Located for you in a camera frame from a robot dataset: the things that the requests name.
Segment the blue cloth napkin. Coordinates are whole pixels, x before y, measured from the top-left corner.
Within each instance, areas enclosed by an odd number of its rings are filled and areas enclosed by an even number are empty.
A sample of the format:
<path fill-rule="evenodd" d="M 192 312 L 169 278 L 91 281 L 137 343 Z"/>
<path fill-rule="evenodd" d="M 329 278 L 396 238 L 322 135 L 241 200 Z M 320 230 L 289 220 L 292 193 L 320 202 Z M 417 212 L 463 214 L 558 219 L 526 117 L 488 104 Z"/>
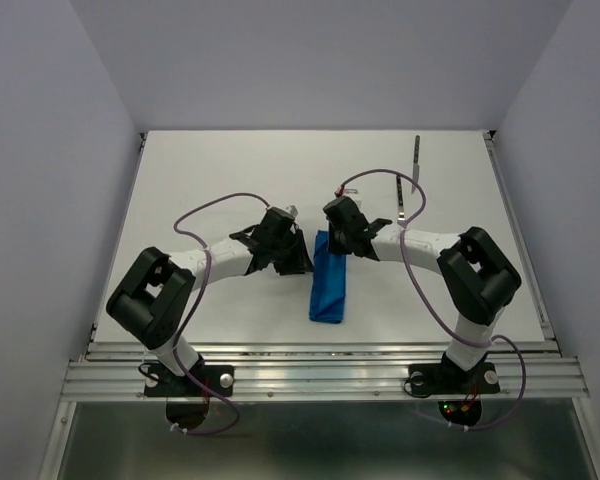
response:
<path fill-rule="evenodd" d="M 313 264 L 309 319 L 317 323 L 340 324 L 345 313 L 347 256 L 329 251 L 328 231 L 316 233 Z"/>

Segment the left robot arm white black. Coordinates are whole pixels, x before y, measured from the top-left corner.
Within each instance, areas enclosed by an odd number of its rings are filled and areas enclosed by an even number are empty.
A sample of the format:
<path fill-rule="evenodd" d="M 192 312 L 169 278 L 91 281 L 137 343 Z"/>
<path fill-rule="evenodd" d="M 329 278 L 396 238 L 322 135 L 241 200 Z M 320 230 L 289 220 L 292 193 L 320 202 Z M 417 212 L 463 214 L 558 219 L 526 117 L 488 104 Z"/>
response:
<path fill-rule="evenodd" d="M 191 294 L 269 266 L 280 276 L 313 271 L 296 224 L 278 233 L 262 224 L 252 226 L 198 250 L 167 254 L 148 247 L 114 289 L 105 310 L 166 370 L 156 382 L 169 382 L 179 393 L 190 394 L 206 382 L 202 356 L 179 333 Z"/>

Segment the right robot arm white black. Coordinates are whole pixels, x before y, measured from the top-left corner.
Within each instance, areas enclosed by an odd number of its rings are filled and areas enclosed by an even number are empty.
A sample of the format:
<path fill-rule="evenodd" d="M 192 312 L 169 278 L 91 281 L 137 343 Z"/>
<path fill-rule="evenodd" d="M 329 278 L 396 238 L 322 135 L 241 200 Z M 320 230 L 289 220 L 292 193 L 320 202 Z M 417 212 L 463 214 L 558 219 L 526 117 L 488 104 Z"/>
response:
<path fill-rule="evenodd" d="M 388 219 L 329 221 L 329 251 L 376 262 L 401 262 L 438 325 L 450 336 L 439 363 L 422 367 L 423 386 L 443 383 L 462 390 L 479 377 L 497 339 L 495 326 L 521 287 L 521 276 L 491 236 L 480 227 L 444 234 L 407 229 Z M 457 312 L 449 327 L 418 283 L 414 270 L 443 279 Z"/>

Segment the steel fork black handle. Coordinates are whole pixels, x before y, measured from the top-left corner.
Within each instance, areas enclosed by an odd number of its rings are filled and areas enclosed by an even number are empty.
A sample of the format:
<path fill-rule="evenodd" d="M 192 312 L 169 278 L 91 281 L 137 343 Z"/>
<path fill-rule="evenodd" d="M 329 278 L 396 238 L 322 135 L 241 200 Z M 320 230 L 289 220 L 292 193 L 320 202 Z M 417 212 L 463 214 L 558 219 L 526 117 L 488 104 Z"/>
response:
<path fill-rule="evenodd" d="M 400 176 L 396 176 L 395 183 L 396 183 L 396 197 L 397 197 L 397 223 L 400 226 L 404 226 L 406 224 L 406 216 L 405 216 L 405 208 L 404 208 L 402 178 Z"/>

